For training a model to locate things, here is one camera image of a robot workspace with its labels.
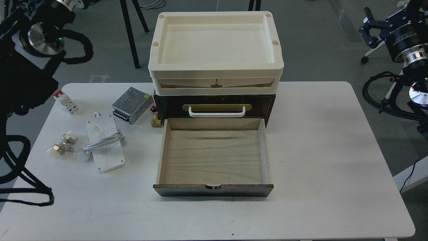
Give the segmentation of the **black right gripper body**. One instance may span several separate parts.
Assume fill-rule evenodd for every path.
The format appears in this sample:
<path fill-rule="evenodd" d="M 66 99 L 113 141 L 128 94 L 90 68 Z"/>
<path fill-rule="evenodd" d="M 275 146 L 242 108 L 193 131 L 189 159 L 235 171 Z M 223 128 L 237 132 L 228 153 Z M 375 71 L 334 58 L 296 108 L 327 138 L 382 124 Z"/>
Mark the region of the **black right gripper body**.
<path fill-rule="evenodd" d="M 416 22 L 422 20 L 421 7 L 416 7 L 415 9 L 411 9 L 410 7 L 402 8 L 393 15 L 390 15 L 386 20 L 375 20 L 368 7 L 364 8 L 364 12 L 366 18 L 363 20 L 363 26 L 359 28 L 359 33 L 365 44 L 369 47 L 377 47 L 392 32 L 402 26 L 411 24 L 411 20 L 416 20 Z M 379 37 L 370 35 L 370 30 L 373 28 L 381 31 Z"/>

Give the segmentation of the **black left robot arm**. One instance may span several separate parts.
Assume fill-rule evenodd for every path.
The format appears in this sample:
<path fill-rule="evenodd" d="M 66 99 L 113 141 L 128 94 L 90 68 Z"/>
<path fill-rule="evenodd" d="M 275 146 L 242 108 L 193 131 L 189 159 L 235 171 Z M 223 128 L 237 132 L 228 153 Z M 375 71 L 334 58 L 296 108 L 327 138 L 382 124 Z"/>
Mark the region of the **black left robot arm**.
<path fill-rule="evenodd" d="M 44 104 L 58 88 L 53 78 L 61 63 L 82 64 L 92 59 L 90 40 L 79 32 L 64 29 L 75 19 L 76 0 L 37 0 L 32 15 L 17 7 L 1 24 L 1 159 L 10 171 L 1 184 L 17 177 L 31 188 L 2 188 L 2 194 L 38 193 L 48 196 L 42 203 L 13 199 L 11 202 L 45 207 L 54 203 L 52 189 L 25 167 L 30 141 L 25 136 L 7 135 L 7 120 L 13 114 L 26 115 Z"/>

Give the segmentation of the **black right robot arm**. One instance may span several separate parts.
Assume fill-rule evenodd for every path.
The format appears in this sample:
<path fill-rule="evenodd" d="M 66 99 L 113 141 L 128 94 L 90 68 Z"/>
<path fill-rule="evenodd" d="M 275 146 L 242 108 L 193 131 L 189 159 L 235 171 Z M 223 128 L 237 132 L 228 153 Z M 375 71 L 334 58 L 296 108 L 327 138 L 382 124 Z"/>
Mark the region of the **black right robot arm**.
<path fill-rule="evenodd" d="M 359 29 L 367 46 L 376 49 L 381 43 L 385 44 L 391 60 L 403 63 L 399 75 L 389 71 L 372 76 L 363 86 L 362 96 L 379 113 L 387 113 L 403 119 L 412 119 L 419 123 L 419 133 L 427 131 L 427 15 L 423 11 L 422 0 L 406 1 L 399 11 L 390 15 L 386 20 L 375 20 L 368 7 L 364 9 L 366 18 Z M 379 78 L 389 77 L 393 82 L 387 95 L 380 101 L 375 101 L 368 92 L 369 85 Z M 411 112 L 401 110 L 396 105 L 396 99 L 403 86 L 410 87 L 411 100 L 408 106 Z"/>

